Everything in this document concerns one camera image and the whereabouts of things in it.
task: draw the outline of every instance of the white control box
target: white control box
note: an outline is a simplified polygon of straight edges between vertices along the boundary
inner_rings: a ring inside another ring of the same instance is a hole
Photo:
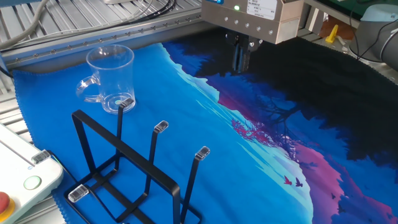
[[[58,162],[50,157],[38,164],[32,161],[40,152],[0,124],[0,192],[9,196],[14,207],[0,213],[0,224],[14,223],[60,185],[63,169]]]

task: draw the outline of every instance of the sticker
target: sticker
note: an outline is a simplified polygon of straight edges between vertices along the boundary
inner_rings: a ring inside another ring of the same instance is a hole
[[[265,19],[274,20],[277,0],[248,0],[247,13]]]

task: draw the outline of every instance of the mug handle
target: mug handle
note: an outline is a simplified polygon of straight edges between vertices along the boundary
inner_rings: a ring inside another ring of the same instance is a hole
[[[85,102],[89,102],[89,103],[99,103],[101,102],[101,97],[99,95],[86,95],[84,94],[84,90],[92,84],[97,84],[99,85],[99,81],[98,79],[96,79],[93,76],[90,77],[86,77],[84,79],[82,79],[82,81],[79,82],[79,84],[77,84],[76,87],[76,95],[77,97],[83,99]]]

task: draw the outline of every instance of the red emergency stop button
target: red emergency stop button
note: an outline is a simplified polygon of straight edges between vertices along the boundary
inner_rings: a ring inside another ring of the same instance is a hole
[[[3,222],[12,215],[15,209],[15,203],[4,192],[0,192],[0,222]]]

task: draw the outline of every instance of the glass mug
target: glass mug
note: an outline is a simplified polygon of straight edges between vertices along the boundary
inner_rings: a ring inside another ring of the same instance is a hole
[[[91,50],[86,61],[93,72],[77,84],[76,94],[85,102],[101,103],[104,110],[117,114],[119,105],[126,99],[133,102],[123,112],[136,105],[132,85],[132,61],[134,53],[122,45],[108,45]],[[92,84],[98,85],[98,95],[86,95],[84,90]]]

